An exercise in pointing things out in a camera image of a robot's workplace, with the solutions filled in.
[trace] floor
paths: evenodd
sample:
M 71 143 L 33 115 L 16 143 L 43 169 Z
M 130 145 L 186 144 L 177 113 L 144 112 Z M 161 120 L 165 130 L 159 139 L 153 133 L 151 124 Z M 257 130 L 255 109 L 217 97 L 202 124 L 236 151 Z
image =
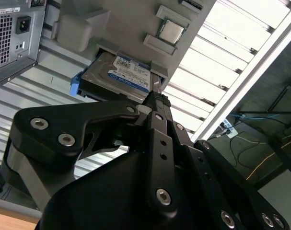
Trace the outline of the floor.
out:
M 252 87 L 252 89 L 245 95 L 240 101 L 235 111 L 266 111 L 269 106 L 273 103 L 277 95 L 291 80 L 291 42 L 285 48 L 285 50 L 277 57 L 272 65 L 267 69 L 263 76 L 258 82 Z M 275 111 L 291 111 L 291 90 L 287 92 L 281 102 L 276 106 Z M 291 115 L 279 115 L 275 117 L 282 122 L 288 123 L 291 121 Z M 257 130 L 262 130 L 266 135 L 281 139 L 285 135 L 282 133 L 284 125 L 272 120 L 248 120 L 246 124 L 254 127 Z M 286 130 L 286 135 L 291 134 L 291 128 Z M 249 140 L 259 142 L 258 139 L 254 138 L 248 133 L 241 133 L 240 136 Z M 229 160 L 232 164 L 235 164 L 234 156 L 229 148 L 230 139 L 227 136 L 216 138 L 211 140 L 212 144 L 222 153 L 222 155 Z M 287 143 L 288 139 L 284 138 L 283 143 Z M 235 154 L 238 154 L 241 150 L 246 147 L 253 146 L 254 144 L 249 143 L 245 140 L 235 138 L 232 141 L 232 147 Z M 284 148 L 287 154 L 291 154 L 291 145 Z M 268 145 L 258 144 L 257 146 L 245 151 L 241 157 L 240 162 L 255 168 L 266 156 L 271 154 L 273 151 Z M 272 170 L 276 169 L 280 165 L 278 157 L 273 156 L 266 161 L 257 170 L 257 173 L 251 177 L 250 182 L 255 183 L 260 178 L 265 177 Z M 237 170 L 245 177 L 247 177 L 251 169 L 238 165 Z

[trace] screw hole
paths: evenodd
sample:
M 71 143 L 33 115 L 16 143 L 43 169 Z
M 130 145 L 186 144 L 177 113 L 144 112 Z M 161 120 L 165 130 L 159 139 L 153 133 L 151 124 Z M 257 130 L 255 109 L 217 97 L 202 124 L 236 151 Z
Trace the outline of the screw hole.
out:
M 160 143 L 161 143 L 162 145 L 166 146 L 166 142 L 165 142 L 165 141 L 161 140 Z
M 207 172 L 205 173 L 205 176 L 208 180 L 211 180 L 211 176 Z
M 64 137 L 63 140 L 64 140 L 65 142 L 70 142 L 70 141 L 71 141 L 71 139 L 70 139 L 69 137 Z
M 168 159 L 164 154 L 160 154 L 160 157 L 161 157 L 161 159 L 163 159 L 165 161 Z
M 44 123 L 42 121 L 35 121 L 35 125 L 42 127 Z

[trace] power supply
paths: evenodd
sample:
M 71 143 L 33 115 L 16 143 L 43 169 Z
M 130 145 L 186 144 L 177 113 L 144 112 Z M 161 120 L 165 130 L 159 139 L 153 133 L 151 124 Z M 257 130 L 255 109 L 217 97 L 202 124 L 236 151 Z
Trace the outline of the power supply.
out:
M 36 64 L 46 0 L 0 0 L 0 86 Z

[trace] gray panel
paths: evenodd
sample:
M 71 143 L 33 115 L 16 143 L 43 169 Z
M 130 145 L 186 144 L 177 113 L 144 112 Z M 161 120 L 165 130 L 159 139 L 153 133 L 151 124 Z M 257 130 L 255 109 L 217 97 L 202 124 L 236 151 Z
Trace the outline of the gray panel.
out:
M 286 219 L 291 229 L 291 172 L 285 171 L 259 192 Z
M 97 36 L 90 43 L 95 43 L 102 38 L 119 45 L 120 52 L 146 65 L 150 66 L 152 62 L 157 63 L 168 70 L 169 77 L 164 82 L 166 84 L 197 35 L 214 2 L 215 0 L 204 1 L 204 8 L 200 14 L 197 14 L 179 4 L 178 0 L 89 0 L 82 2 L 66 0 L 62 2 L 60 15 L 72 14 L 83 17 L 87 13 L 100 9 L 110 11 L 106 29 L 101 32 L 100 37 Z M 158 49 L 152 49 L 152 46 L 143 44 L 146 34 L 156 36 L 166 17 L 187 27 L 176 44 L 176 52 L 173 55 L 166 55 Z

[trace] blue cable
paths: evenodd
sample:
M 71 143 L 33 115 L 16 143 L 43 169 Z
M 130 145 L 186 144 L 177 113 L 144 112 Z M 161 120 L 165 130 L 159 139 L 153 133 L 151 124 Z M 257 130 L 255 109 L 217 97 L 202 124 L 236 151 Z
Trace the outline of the blue cable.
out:
M 263 120 L 263 119 L 267 119 L 267 118 L 274 118 L 276 116 L 279 116 L 279 114 L 274 114 L 274 115 L 267 116 L 267 117 L 257 117 L 257 116 L 251 117 L 251 116 L 242 116 L 242 115 L 236 115 L 236 114 L 230 114 L 230 116 L 245 118 L 245 119 L 250 119 L 250 120 Z

